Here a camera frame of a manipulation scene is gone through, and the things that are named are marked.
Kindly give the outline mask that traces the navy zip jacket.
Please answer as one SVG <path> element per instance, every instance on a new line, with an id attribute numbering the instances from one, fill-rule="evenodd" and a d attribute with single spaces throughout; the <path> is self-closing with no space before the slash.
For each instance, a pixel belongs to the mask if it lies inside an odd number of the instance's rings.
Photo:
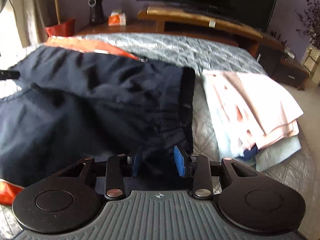
<path id="1" fill-rule="evenodd" d="M 133 157 L 144 180 L 173 180 L 175 146 L 193 148 L 195 71 L 108 43 L 54 38 L 11 70 L 1 97 L 1 204 L 85 157 Z"/>

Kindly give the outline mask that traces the light blue folded garment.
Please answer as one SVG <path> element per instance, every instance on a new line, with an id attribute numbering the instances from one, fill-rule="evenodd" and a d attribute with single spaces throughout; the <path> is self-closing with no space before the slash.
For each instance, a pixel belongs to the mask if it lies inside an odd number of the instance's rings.
<path id="1" fill-rule="evenodd" d="M 302 148 L 298 136 L 295 135 L 290 138 L 280 139 L 278 142 L 259 150 L 257 155 L 249 160 L 242 160 L 240 159 L 241 154 L 238 152 L 238 147 L 235 148 L 235 153 L 232 153 L 232 146 L 226 134 L 217 137 L 217 145 L 220 159 L 224 157 L 233 158 L 255 168 L 259 172 L 276 166 Z"/>

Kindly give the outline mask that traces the navy folded garment in stack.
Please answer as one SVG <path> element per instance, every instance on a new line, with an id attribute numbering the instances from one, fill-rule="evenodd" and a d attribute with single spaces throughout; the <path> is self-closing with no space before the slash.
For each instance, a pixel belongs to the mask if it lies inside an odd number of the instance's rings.
<path id="1" fill-rule="evenodd" d="M 249 160 L 257 155 L 259 152 L 259 149 L 256 145 L 254 145 L 250 150 L 246 149 L 244 150 L 243 154 L 240 156 L 240 159 L 242 160 Z"/>

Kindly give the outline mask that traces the red plant pot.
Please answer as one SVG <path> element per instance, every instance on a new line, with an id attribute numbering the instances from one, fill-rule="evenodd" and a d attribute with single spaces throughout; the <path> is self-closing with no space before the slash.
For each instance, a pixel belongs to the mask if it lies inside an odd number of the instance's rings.
<path id="1" fill-rule="evenodd" d="M 70 37 L 75 33 L 75 19 L 45 28 L 48 36 Z"/>

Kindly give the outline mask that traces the beige curtain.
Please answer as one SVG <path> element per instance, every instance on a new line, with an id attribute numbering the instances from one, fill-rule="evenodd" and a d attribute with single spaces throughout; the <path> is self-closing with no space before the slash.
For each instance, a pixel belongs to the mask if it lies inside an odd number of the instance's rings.
<path id="1" fill-rule="evenodd" d="M 47 40 L 46 27 L 57 23 L 54 0 L 9 0 L 23 47 Z"/>

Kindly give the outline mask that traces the pink folded garment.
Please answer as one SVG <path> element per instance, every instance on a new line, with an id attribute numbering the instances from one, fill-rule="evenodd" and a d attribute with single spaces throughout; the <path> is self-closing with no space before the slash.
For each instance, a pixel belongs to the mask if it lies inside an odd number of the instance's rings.
<path id="1" fill-rule="evenodd" d="M 204 70 L 202 78 L 216 139 L 226 134 L 232 153 L 236 147 L 242 155 L 254 145 L 261 150 L 298 135 L 297 120 L 303 111 L 294 97 L 270 77 Z"/>

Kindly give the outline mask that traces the black cylindrical speaker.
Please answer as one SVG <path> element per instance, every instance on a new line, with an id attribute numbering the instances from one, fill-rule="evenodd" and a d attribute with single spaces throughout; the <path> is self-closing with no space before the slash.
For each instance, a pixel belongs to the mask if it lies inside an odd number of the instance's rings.
<path id="1" fill-rule="evenodd" d="M 88 0 L 90 7 L 89 24 L 99 25 L 106 22 L 106 17 L 103 11 L 103 0 Z"/>

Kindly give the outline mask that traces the orange tissue box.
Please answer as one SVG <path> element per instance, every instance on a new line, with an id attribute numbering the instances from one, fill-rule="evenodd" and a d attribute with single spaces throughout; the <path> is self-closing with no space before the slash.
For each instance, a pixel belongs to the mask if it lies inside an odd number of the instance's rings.
<path id="1" fill-rule="evenodd" d="M 109 27 L 123 27 L 126 26 L 126 15 L 121 9 L 114 10 L 108 17 Z"/>

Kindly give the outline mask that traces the dark wooden side cabinet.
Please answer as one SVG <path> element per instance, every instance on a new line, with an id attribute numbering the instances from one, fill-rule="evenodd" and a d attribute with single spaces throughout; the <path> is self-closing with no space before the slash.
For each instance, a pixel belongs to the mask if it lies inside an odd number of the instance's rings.
<path id="1" fill-rule="evenodd" d="M 297 60 L 264 44 L 259 45 L 256 58 L 267 75 L 278 83 L 305 90 L 310 73 Z"/>

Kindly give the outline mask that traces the wooden TV stand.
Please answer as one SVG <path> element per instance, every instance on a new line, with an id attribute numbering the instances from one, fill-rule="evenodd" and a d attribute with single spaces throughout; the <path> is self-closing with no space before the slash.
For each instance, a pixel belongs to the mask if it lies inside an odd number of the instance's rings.
<path id="1" fill-rule="evenodd" d="M 107 23 L 87 25 L 76 35 L 105 33 L 153 33 L 201 38 L 243 48 L 253 57 L 262 44 L 281 52 L 285 48 L 276 38 L 242 23 L 150 5 L 139 11 L 126 26 L 110 27 Z"/>

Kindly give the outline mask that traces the dried purple flower plant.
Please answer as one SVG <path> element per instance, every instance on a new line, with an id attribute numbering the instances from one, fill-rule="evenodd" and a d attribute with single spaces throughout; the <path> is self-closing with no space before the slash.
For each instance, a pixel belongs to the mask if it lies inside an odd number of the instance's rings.
<path id="1" fill-rule="evenodd" d="M 320 42 L 320 2 L 319 0 L 306 0 L 307 8 L 303 12 L 295 10 L 295 13 L 303 25 L 296 32 L 307 36 L 309 43 L 319 49 Z"/>

